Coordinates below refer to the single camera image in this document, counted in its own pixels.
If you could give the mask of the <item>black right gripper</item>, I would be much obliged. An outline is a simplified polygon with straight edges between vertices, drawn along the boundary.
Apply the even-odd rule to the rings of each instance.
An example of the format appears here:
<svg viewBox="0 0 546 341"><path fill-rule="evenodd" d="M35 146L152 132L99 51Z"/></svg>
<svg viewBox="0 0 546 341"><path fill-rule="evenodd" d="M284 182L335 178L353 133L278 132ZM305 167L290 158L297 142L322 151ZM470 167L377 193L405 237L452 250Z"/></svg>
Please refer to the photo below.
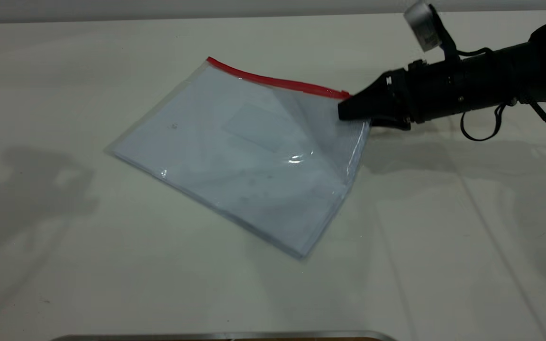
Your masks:
<svg viewBox="0 0 546 341"><path fill-rule="evenodd" d="M461 58L383 73L375 82L338 104L341 121L370 119L370 126L409 131L411 124L467 111L466 63Z"/></svg>

